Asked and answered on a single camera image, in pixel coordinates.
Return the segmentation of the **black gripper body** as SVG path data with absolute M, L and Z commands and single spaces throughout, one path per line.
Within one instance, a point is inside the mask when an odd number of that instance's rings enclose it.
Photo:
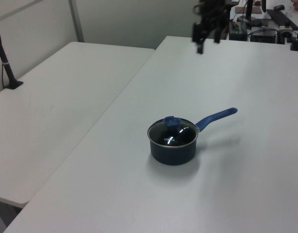
M 238 0 L 200 0 L 193 6 L 193 13 L 200 16 L 200 21 L 192 26 L 192 41 L 207 39 L 217 28 L 221 40 L 229 26 L 231 9 L 238 4 Z

